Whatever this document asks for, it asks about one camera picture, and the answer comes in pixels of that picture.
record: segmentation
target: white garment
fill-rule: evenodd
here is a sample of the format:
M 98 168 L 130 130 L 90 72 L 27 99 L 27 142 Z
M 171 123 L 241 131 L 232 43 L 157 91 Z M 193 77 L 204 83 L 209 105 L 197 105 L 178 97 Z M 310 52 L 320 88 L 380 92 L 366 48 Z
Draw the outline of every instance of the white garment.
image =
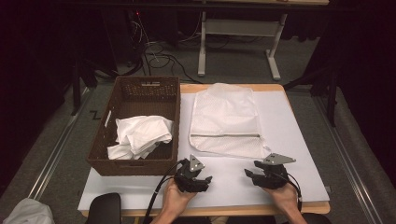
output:
M 118 145 L 107 148 L 111 160 L 145 159 L 161 142 L 172 140 L 173 121 L 161 116 L 116 119 Z
M 3 224 L 54 224 L 50 208 L 33 199 L 21 200 Z
M 196 93 L 189 138 L 198 150 L 263 159 L 270 150 L 260 127 L 251 88 L 216 83 Z

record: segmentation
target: folded white cloth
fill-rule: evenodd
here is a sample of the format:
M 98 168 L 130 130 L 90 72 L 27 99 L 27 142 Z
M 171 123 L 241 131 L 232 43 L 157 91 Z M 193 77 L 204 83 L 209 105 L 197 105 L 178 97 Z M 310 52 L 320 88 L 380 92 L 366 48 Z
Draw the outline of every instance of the folded white cloth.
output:
M 270 154 L 251 88 L 216 83 L 197 92 L 189 138 L 201 151 L 255 159 Z
M 172 140 L 173 121 L 161 116 L 116 119 L 118 145 L 107 148 L 111 160 L 145 159 L 161 142 Z
M 54 224 L 50 208 L 33 199 L 21 200 L 3 224 Z

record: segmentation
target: gray carpet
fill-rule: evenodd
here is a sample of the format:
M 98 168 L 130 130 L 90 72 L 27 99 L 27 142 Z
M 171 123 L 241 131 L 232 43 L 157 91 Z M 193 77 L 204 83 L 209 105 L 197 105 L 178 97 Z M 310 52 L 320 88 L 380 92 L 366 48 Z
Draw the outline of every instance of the gray carpet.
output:
M 263 51 L 271 44 L 268 38 L 250 42 L 252 37 L 233 38 L 224 48 L 216 49 L 225 42 L 223 39 L 208 41 L 206 76 L 198 77 L 198 46 L 194 42 L 173 48 L 163 44 L 162 53 L 171 53 L 183 64 L 186 73 L 203 83 L 279 83 L 285 84 L 299 77 L 309 61 L 310 55 L 317 44 L 316 41 L 304 43 L 296 39 L 281 41 L 276 53 L 276 61 L 282 79 L 272 80 Z M 179 64 L 168 63 L 159 57 L 162 47 L 152 46 L 148 53 L 156 53 L 157 59 L 151 61 L 154 76 L 178 76 L 187 79 Z M 92 139 L 102 112 L 106 106 L 112 83 L 99 80 L 95 90 L 90 90 L 91 97 L 81 109 L 78 120 L 68 136 L 63 154 L 53 172 L 48 185 L 40 197 L 40 202 L 49 205 L 55 223 L 84 223 L 85 217 L 77 211 L 79 199 L 85 186 L 90 165 L 85 157 L 90 149 Z M 353 160 L 356 171 L 367 188 L 375 208 L 383 223 L 396 223 L 393 211 L 396 209 L 396 196 L 393 186 L 380 168 L 378 161 L 361 135 L 359 126 L 348 111 L 347 104 L 339 92 L 337 95 L 335 129 L 329 128 L 326 119 L 321 115 L 318 99 L 308 93 L 307 86 L 288 91 L 291 107 L 303 133 L 311 155 L 314 159 L 325 186 L 329 187 L 331 212 L 327 217 L 332 223 L 374 223 L 368 218 L 364 206 L 361 205 L 355 188 L 338 151 L 333 133 L 339 133 L 343 146 Z M 30 190 L 40 175 L 41 169 L 55 148 L 64 127 L 71 119 L 72 94 L 65 96 L 66 103 L 48 120 L 45 130 L 40 134 L 34 147 L 27 155 L 7 191 L 0 199 L 0 220 L 7 217 L 13 207 L 29 195 Z M 125 218 L 124 223 L 132 223 Z

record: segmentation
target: white paper sheet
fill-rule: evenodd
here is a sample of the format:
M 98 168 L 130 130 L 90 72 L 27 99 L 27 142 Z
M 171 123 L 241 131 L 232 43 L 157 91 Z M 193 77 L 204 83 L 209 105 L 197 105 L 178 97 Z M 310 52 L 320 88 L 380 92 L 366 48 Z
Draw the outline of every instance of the white paper sheet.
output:
M 194 93 L 181 94 L 179 127 L 180 159 L 195 155 L 205 164 L 198 178 L 213 176 L 207 192 L 199 193 L 189 207 L 212 207 L 229 205 L 269 204 L 266 193 L 253 186 L 244 169 L 259 173 L 254 160 L 225 158 L 212 153 L 201 152 L 190 146 L 188 134 Z M 289 101 L 283 91 L 255 91 L 255 101 L 260 113 L 262 134 L 273 152 L 292 157 L 297 162 L 285 164 L 288 172 L 300 184 L 304 202 L 329 201 L 318 169 L 315 166 L 297 121 L 291 111 Z M 91 169 L 78 210 L 87 211 L 92 200 L 102 194 L 118 192 L 122 209 L 147 209 L 151 195 L 161 176 L 100 176 Z M 161 208 L 163 188 L 153 208 Z

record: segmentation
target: white cloth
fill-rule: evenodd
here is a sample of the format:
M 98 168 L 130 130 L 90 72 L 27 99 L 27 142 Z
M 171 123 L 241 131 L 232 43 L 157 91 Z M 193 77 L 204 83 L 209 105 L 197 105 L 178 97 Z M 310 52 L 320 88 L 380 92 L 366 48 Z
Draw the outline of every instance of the white cloth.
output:
M 107 148 L 111 160 L 145 159 L 161 142 L 172 140 L 173 121 L 161 116 L 116 119 L 118 145 Z
M 3 224 L 54 224 L 50 208 L 33 199 L 21 200 Z
M 251 88 L 216 83 L 196 93 L 189 135 L 196 149 L 263 159 L 270 149 L 260 127 Z

